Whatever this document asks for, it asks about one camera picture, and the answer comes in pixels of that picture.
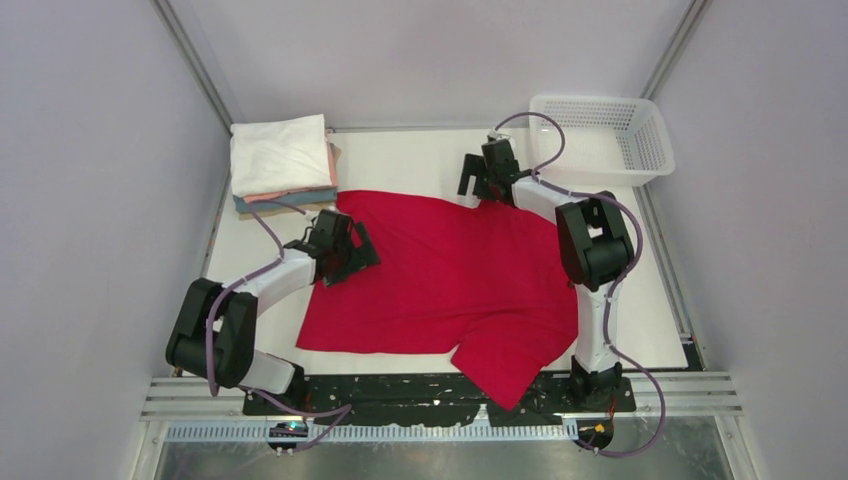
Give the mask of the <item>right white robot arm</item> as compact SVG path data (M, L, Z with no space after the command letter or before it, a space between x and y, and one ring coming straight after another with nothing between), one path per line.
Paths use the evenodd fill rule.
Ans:
M528 211L555 225L565 274L577 290L578 335L567 397L581 404L613 396L623 382L614 345L620 285L638 260L625 225L631 212L607 191L574 192L521 169L511 143L489 137L465 155L457 193Z

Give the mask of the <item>red t shirt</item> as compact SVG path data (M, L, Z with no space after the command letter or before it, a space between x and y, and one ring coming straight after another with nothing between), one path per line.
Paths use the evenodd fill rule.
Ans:
M497 202L466 208L388 192L342 192L380 262L313 289L304 350L442 354L497 405L517 405L578 335L555 226Z

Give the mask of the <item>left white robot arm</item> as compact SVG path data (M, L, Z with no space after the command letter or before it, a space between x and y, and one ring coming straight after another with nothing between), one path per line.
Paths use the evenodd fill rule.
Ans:
M332 209L319 211L300 238L271 239L277 254L268 264L229 283L199 278L189 285L165 358L205 379L211 395L239 388L250 400L305 415L305 371L257 349L258 319L288 295L337 285L380 258L365 224Z

